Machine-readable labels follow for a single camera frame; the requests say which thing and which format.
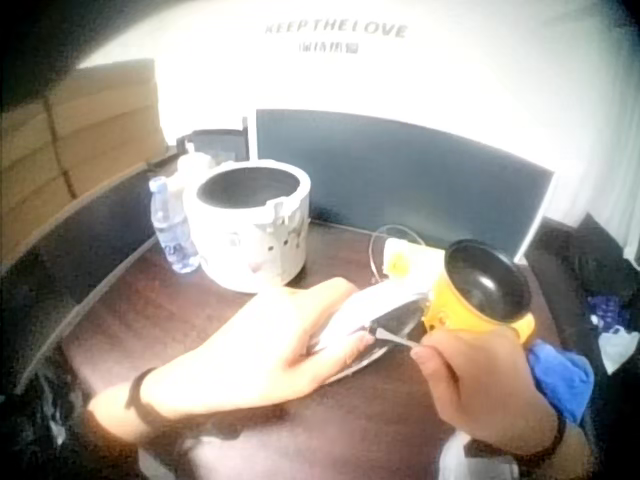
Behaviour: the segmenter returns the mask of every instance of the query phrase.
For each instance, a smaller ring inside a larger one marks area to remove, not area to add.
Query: white wall
[[[326,18],[358,20],[360,30],[368,21],[405,25],[405,38],[265,33],[272,23]],[[323,40],[357,42],[358,54],[299,52],[300,42]],[[83,65],[155,58],[170,143],[195,128],[239,127],[242,115],[268,107],[462,135],[557,171],[547,214],[575,224],[593,202],[585,189],[597,188],[594,165],[611,149],[611,86],[626,71],[626,41],[588,0],[216,0],[150,18]]]

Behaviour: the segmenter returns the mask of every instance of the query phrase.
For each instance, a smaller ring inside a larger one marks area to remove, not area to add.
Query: dark wood table
[[[369,238],[312,224],[307,263],[292,286],[343,276],[367,287]],[[538,336],[558,344],[538,284],[526,268],[525,273]],[[201,270],[174,273],[155,244],[87,312],[63,349],[96,393],[197,347],[249,298],[219,287]],[[235,440],[195,442],[187,468],[198,478],[234,480],[430,479],[437,477],[439,452],[452,432],[438,418],[428,387],[403,348],[392,348],[278,412],[264,421],[254,418]]]

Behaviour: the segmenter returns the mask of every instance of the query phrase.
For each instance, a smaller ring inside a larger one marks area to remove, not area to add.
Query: yellow cup
[[[444,263],[422,319],[427,331],[486,332],[507,325],[526,342],[535,329],[529,284],[505,254],[482,242],[460,240],[447,249]]]

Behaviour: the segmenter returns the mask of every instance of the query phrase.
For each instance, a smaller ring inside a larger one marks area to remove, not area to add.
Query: black wristband
[[[536,452],[532,455],[511,455],[519,467],[526,470],[535,470],[555,455],[558,447],[564,439],[564,434],[567,430],[567,419],[564,418],[564,415],[562,415],[557,410],[556,418],[558,421],[556,434],[553,437],[553,441],[547,448],[540,450],[539,452]]]
[[[127,410],[133,408],[140,420],[142,420],[144,424],[151,428],[163,426],[169,421],[169,419],[163,417],[153,407],[142,403],[142,400],[140,399],[140,387],[142,386],[142,382],[147,377],[147,375],[149,375],[154,370],[155,368],[145,370],[133,379],[133,381],[131,382],[131,387],[129,387],[129,396],[127,397],[127,401],[124,404],[124,407]]]

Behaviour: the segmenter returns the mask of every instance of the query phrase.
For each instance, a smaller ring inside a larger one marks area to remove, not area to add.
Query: blue cloth
[[[581,355],[536,340],[527,351],[536,386],[567,420],[578,424],[593,391],[593,369]]]
[[[598,330],[610,332],[616,326],[629,328],[631,312],[622,308],[622,302],[615,295],[587,297],[589,312],[598,317]]]

